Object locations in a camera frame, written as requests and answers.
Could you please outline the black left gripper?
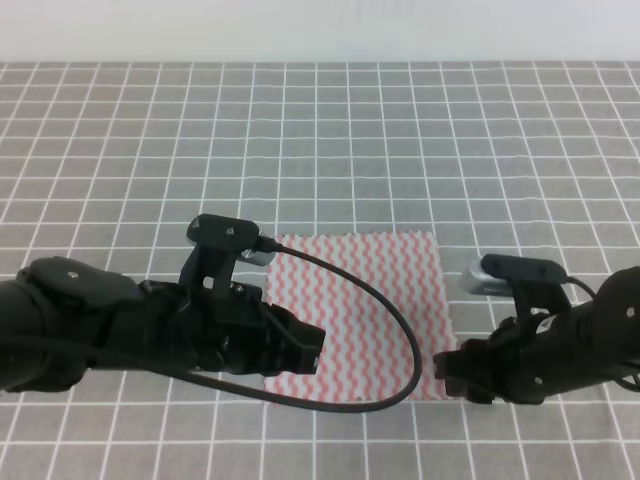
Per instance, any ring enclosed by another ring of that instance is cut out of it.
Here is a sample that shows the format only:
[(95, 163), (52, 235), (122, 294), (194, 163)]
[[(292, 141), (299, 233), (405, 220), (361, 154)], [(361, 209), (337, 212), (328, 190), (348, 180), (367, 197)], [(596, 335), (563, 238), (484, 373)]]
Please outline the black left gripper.
[(144, 280), (139, 319), (144, 322), (138, 354), (181, 371), (234, 375), (314, 375), (326, 332), (271, 304), (270, 315), (300, 346), (285, 345), (267, 319), (262, 290), (234, 283), (225, 297), (209, 289), (189, 293), (176, 283)]

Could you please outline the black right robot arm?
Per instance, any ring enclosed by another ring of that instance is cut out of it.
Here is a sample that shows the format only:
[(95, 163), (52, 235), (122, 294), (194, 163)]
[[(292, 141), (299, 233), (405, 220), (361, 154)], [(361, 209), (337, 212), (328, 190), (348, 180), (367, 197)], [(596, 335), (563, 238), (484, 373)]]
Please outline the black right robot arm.
[(434, 356), (445, 392), (472, 403), (539, 405), (639, 372), (639, 270), (612, 274), (594, 297), (568, 302), (559, 284), (512, 283), (516, 314), (486, 339)]

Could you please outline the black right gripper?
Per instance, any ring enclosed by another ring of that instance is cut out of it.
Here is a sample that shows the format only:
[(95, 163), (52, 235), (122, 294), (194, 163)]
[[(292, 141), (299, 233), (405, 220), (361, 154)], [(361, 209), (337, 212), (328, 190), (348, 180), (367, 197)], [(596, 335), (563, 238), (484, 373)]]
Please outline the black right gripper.
[(476, 404), (496, 399), (542, 404), (544, 392), (535, 380), (543, 362), (536, 330), (544, 319), (544, 314), (524, 322), (508, 317), (486, 340), (468, 340), (464, 349), (434, 355), (435, 377), (444, 378), (446, 394), (452, 398)]

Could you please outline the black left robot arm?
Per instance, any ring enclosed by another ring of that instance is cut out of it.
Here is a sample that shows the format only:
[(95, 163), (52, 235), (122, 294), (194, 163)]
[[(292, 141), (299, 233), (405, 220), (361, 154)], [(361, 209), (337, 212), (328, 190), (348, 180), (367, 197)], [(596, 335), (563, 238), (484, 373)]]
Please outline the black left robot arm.
[(258, 287), (132, 278), (40, 258), (1, 285), (1, 387), (57, 393), (90, 370), (139, 370), (210, 386), (218, 372), (316, 372), (325, 333)]

